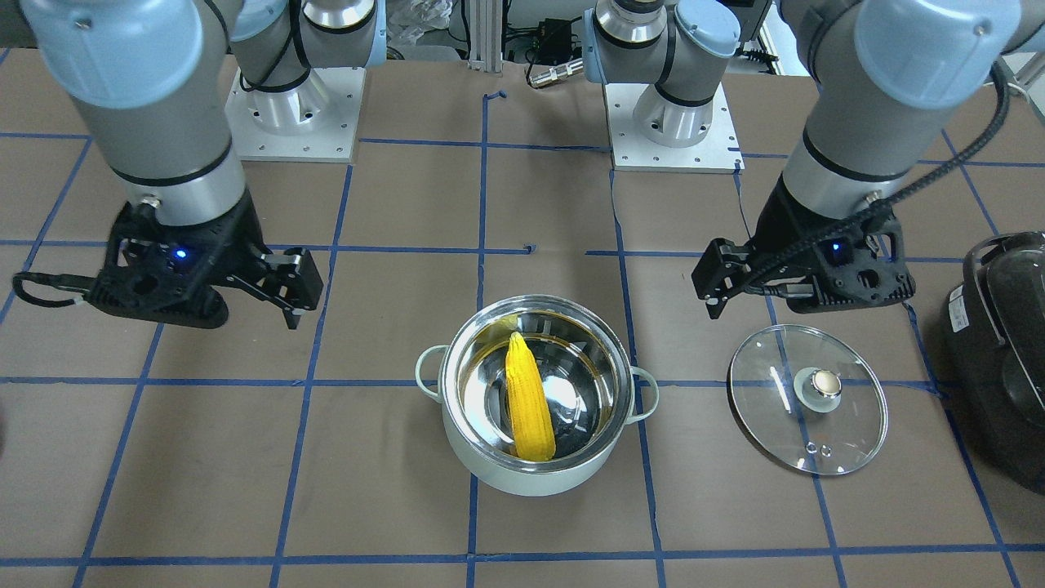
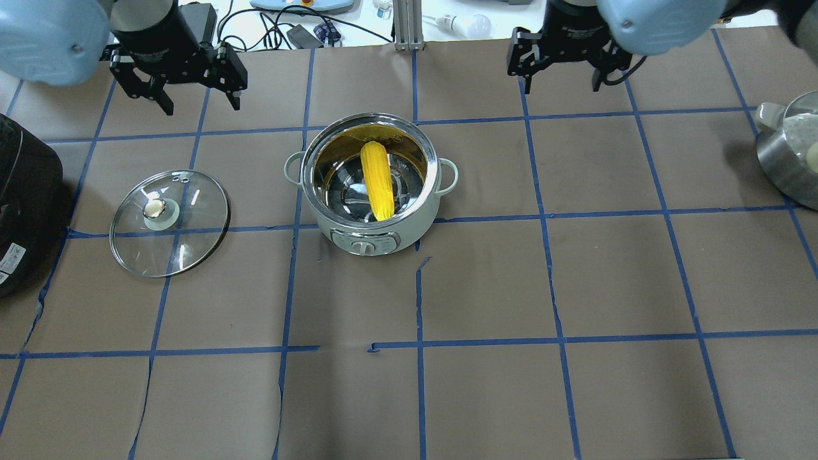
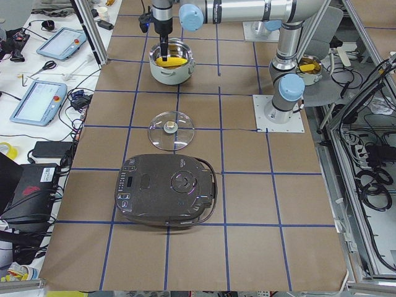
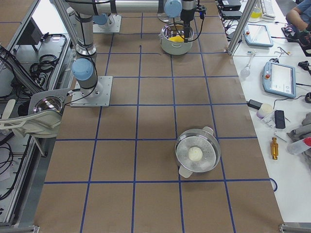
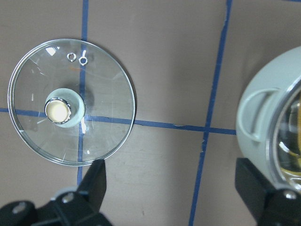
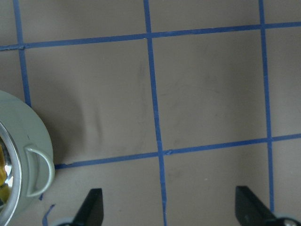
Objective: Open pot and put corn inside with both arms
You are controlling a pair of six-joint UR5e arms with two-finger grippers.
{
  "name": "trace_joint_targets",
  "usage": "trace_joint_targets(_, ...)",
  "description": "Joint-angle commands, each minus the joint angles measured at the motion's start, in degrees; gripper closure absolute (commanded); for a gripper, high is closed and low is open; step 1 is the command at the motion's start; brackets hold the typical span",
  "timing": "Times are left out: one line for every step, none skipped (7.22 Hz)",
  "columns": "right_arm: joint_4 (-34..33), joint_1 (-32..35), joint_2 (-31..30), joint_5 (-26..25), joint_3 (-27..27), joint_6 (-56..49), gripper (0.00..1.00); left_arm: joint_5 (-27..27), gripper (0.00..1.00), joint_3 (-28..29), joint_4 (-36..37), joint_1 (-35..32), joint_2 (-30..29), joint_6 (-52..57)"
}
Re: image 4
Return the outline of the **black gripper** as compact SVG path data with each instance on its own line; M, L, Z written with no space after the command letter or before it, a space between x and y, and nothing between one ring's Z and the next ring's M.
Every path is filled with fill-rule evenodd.
M180 19L183 21L184 27L184 42L187 43L190 37L190 22L194 19L195 9L185 10L182 9Z

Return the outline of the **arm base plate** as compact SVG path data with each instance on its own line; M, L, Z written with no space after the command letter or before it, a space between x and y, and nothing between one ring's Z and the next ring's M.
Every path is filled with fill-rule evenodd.
M108 34L119 33L121 29L121 15L101 14L93 16L93 33Z
M83 89L76 81L75 89L70 101L71 107L108 107L110 104L112 76L99 76L95 89Z

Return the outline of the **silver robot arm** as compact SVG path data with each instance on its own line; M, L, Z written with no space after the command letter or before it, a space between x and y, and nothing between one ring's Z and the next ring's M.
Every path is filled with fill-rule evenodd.
M100 26L104 26L104 25L112 26L115 23L115 20L111 13L109 14L102 13L97 16L93 16L93 22Z
M194 32L190 26L197 12L194 0L69 0L69 6L75 11L76 33L78 43L76 50L79 59L73 63L73 73L84 98L100 93L101 86L97 77L95 61L97 52L93 40L93 24L105 25L109 15L117 13L165 13L174 21L173 28L181 39L181 46L163 50L170 55L182 55L192 47Z

